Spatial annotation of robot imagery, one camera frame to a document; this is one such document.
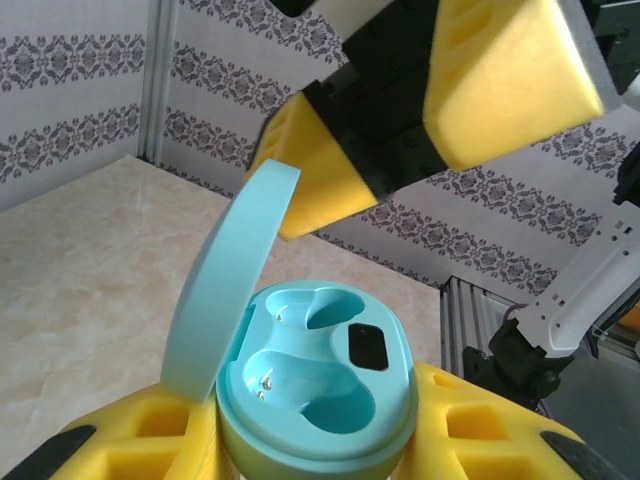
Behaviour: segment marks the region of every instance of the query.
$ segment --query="earbud charging case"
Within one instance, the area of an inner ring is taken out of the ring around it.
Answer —
[[[322,280],[252,296],[299,170],[265,162],[206,239],[173,319],[161,383],[215,394],[240,472],[260,479],[386,479],[416,423],[400,322],[375,297]]]

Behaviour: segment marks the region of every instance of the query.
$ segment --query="damask wallpaper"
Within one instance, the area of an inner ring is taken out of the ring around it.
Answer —
[[[180,0],[162,167],[233,196],[264,118],[342,64],[340,42],[313,11],[292,20],[263,0]],[[640,114],[623,107],[317,235],[431,285],[457,275],[526,302],[589,238],[638,139]]]
[[[0,2],[0,210],[138,144],[149,0]]]

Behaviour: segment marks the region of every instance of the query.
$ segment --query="yellow foam pad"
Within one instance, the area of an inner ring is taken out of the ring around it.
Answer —
[[[280,237],[291,240],[377,204],[358,171],[303,93],[290,98],[266,126],[248,180],[267,159],[301,170]]]
[[[416,430],[393,480],[579,480],[540,437],[571,430],[424,363]]]
[[[423,121],[445,163],[467,169],[606,113],[583,60],[556,0],[439,2]]]
[[[191,403],[152,385],[75,420],[96,432],[53,480],[239,480],[218,428],[213,396]]]

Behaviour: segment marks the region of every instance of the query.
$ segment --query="beige table surface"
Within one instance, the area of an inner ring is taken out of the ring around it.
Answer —
[[[73,419],[159,379],[173,310],[227,199],[126,157],[0,214],[0,476]],[[315,237],[258,287],[335,280],[389,305],[439,364],[438,291]]]

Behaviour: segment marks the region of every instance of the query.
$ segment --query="open case lid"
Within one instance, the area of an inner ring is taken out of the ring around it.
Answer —
[[[236,335],[300,170],[268,160],[213,226],[182,289],[160,382],[204,403]]]

